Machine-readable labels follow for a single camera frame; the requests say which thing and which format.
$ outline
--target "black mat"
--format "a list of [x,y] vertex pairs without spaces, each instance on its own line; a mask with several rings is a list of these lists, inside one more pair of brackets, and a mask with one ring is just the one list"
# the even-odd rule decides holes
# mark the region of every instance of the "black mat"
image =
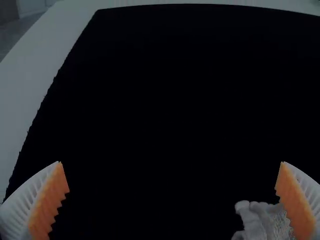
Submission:
[[320,19],[223,5],[99,10],[41,104],[8,197],[62,161],[50,239],[230,239],[276,203],[280,161],[317,181]]

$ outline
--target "white table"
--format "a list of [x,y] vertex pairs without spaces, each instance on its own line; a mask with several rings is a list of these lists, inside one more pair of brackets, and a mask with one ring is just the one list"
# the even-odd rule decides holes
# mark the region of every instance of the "white table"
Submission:
[[96,10],[168,3],[243,5],[320,16],[320,2],[317,0],[65,0],[57,2],[29,29],[0,63],[0,202],[5,196],[9,178],[40,104],[69,51]]

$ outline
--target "crumpled cloth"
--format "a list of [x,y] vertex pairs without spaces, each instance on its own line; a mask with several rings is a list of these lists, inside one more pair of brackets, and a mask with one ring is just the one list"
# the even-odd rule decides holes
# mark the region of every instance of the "crumpled cloth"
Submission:
[[231,240],[296,240],[282,203],[243,200],[235,204],[235,211],[244,230],[237,231]]

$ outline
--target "gray floor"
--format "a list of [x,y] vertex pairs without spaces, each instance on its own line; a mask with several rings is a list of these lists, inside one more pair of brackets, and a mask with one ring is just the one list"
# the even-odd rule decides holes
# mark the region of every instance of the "gray floor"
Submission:
[[0,25],[0,62],[43,13]]

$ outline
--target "white cloth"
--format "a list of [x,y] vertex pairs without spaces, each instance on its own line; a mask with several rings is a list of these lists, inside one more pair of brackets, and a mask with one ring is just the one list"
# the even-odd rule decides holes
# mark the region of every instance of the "white cloth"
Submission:
[[283,205],[266,202],[239,201],[235,211],[241,216],[244,230],[237,231],[231,240],[295,240],[290,220]]

